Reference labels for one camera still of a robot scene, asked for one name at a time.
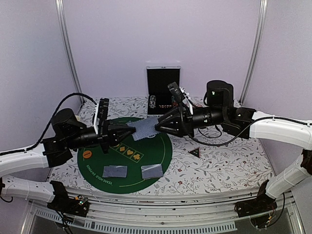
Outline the blue playing card deck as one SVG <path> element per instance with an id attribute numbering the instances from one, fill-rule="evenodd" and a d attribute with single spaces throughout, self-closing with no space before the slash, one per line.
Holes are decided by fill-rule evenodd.
<path id="1" fill-rule="evenodd" d="M 158 118 L 148 117 L 138 121 L 129 121 L 126 123 L 129 127 L 134 127 L 136 131 L 132 134 L 134 141 L 139 141 L 145 138 L 153 137 L 160 132 L 155 126 L 158 124 Z"/>

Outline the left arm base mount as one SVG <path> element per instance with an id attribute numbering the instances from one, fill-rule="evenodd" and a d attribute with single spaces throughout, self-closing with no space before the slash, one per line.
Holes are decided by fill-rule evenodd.
<path id="1" fill-rule="evenodd" d="M 70 198 L 68 193 L 61 182 L 51 181 L 53 186 L 54 198 L 51 202 L 47 203 L 47 208 L 70 215 L 86 217 L 89 211 L 90 203 L 88 197 L 83 195 Z"/>

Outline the orange big blind button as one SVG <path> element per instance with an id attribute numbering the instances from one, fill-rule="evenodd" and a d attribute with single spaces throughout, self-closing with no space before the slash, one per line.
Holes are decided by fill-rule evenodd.
<path id="1" fill-rule="evenodd" d="M 92 152 L 89 151 L 89 150 L 88 151 L 84 151 L 82 153 L 82 156 L 83 156 L 84 159 L 88 159 L 88 158 L 90 158 L 92 156 Z"/>

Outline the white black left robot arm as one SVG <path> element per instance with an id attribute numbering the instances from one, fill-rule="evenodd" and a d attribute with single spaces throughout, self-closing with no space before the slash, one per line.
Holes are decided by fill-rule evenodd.
<path id="1" fill-rule="evenodd" d="M 18 149 L 0 155 L 1 196 L 21 197 L 53 203 L 63 212 L 73 204 L 63 184 L 36 182 L 10 177 L 10 174 L 34 168 L 54 168 L 72 159 L 72 151 L 100 146 L 104 153 L 121 143 L 136 130 L 124 124 L 103 121 L 99 130 L 68 120 L 54 123 L 55 136 L 43 139 L 34 149 Z"/>

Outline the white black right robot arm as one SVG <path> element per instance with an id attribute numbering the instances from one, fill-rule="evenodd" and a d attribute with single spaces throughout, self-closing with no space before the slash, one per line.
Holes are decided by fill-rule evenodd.
<path id="1" fill-rule="evenodd" d="M 261 213 L 271 200 L 312 175 L 312 122 L 277 117 L 251 108 L 199 107 L 192 113 L 173 108 L 158 118 L 155 129 L 177 137 L 189 136 L 194 130 L 221 125 L 224 132 L 237 138 L 270 139 L 302 147 L 301 155 L 283 172 L 261 186 L 258 198 L 252 202 L 255 212 Z"/>

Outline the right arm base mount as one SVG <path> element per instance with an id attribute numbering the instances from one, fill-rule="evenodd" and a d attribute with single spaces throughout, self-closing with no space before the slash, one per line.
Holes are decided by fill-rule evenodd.
<path id="1" fill-rule="evenodd" d="M 251 216 L 272 211 L 273 214 L 251 219 L 252 225 L 257 229 L 264 229 L 270 225 L 277 208 L 276 199 L 270 198 L 266 195 L 266 186 L 268 182 L 269 181 L 266 180 L 261 184 L 256 198 L 240 201 L 234 205 L 234 210 L 237 212 L 238 217 Z"/>

